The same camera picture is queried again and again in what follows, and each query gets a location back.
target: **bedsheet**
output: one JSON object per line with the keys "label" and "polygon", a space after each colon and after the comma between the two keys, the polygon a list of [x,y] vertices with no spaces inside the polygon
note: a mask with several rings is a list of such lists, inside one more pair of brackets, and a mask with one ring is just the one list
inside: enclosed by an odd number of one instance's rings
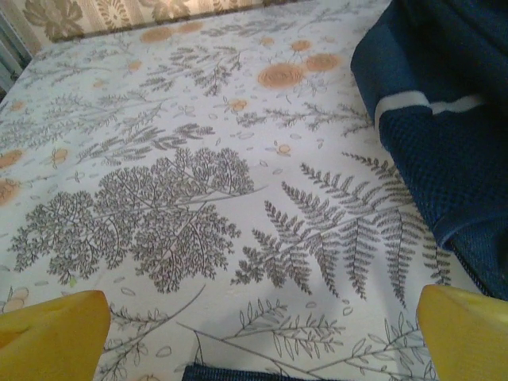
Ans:
{"label": "bedsheet", "polygon": [[386,6],[300,2],[38,54],[0,105],[0,311],[103,290],[101,381],[194,362],[437,379],[421,289],[476,288],[349,69]]}

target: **wall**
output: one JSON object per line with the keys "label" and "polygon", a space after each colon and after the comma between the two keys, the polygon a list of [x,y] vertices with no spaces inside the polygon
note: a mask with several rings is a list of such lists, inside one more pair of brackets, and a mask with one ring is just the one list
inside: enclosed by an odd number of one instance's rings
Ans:
{"label": "wall", "polygon": [[31,53],[58,40],[294,0],[0,0]]}

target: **fern leaf print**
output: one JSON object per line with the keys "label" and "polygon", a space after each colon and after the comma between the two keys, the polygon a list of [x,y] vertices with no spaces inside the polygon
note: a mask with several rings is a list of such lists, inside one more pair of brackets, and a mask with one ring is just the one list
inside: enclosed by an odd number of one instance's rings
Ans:
{"label": "fern leaf print", "polygon": [[[373,260],[384,256],[387,280],[394,296],[406,307],[410,264],[420,251],[418,243],[429,231],[393,164],[350,153],[343,155],[368,167],[376,177],[375,183],[302,163],[300,172],[307,187],[281,183],[281,190],[298,213],[291,215],[275,202],[265,201],[267,218],[276,234],[252,231],[259,247],[244,247],[246,259],[239,262],[232,283],[258,283],[266,276],[274,286],[283,287],[291,279],[303,292],[311,294],[314,263],[332,295],[340,297],[337,280],[347,279],[355,293],[366,300]],[[426,267],[433,269],[434,276],[445,284],[445,254],[436,249],[434,254],[431,252],[426,249],[422,253]]]}

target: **blue cloth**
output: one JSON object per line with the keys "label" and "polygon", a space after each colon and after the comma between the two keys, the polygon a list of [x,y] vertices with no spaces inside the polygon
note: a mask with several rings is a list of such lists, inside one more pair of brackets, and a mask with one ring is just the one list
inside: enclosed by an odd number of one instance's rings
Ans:
{"label": "blue cloth", "polygon": [[283,375],[271,375],[258,371],[231,371],[229,369],[208,368],[190,365],[185,368],[182,381],[304,381]]}
{"label": "blue cloth", "polygon": [[508,300],[508,2],[394,0],[352,71],[437,243]]}

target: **gray leaf print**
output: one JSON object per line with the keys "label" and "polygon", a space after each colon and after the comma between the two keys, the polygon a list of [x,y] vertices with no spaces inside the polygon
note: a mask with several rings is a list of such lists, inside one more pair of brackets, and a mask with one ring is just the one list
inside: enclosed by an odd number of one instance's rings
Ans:
{"label": "gray leaf print", "polygon": [[[428,229],[417,212],[404,210],[413,201],[394,165],[348,153],[343,155],[369,167],[379,185],[374,187],[368,181],[353,185],[354,176],[331,175],[301,164],[304,176],[329,198],[322,201],[317,195],[283,182],[284,192],[301,214],[290,218],[273,202],[265,202],[267,216],[277,235],[252,230],[260,248],[244,247],[246,260],[239,262],[233,284],[260,282],[267,276],[276,287],[282,287],[290,278],[302,291],[311,294],[308,260],[313,257],[330,292],[339,297],[335,271],[341,258],[356,293],[366,299],[365,286],[377,250],[375,244],[382,241],[394,294],[406,306],[408,267],[416,254],[415,245],[428,234]],[[433,258],[436,264],[428,267],[438,268],[436,256],[427,254],[425,258]],[[437,278],[446,275],[443,268]],[[344,310],[344,315],[349,313],[349,309]]]}
{"label": "gray leaf print", "polygon": [[251,192],[248,166],[236,152],[178,148],[174,160],[109,173],[94,195],[59,192],[27,214],[9,250],[17,253],[17,271],[50,256],[48,273],[61,284],[89,279],[103,265],[116,268],[132,255],[137,275],[170,293],[186,277],[212,279],[218,267],[226,269],[241,232],[211,201]]}
{"label": "gray leaf print", "polygon": [[337,122],[345,123],[342,136],[350,133],[358,133],[364,129],[373,128],[366,112],[360,112],[351,106],[339,104],[337,110],[323,110],[320,106],[305,102],[306,110],[301,112],[287,111],[282,109],[264,109],[264,114],[244,113],[237,117],[237,123],[245,128],[257,124],[266,123],[269,120],[277,121],[281,129],[290,128],[297,123],[305,123],[310,131],[317,131],[322,125],[329,125]]}

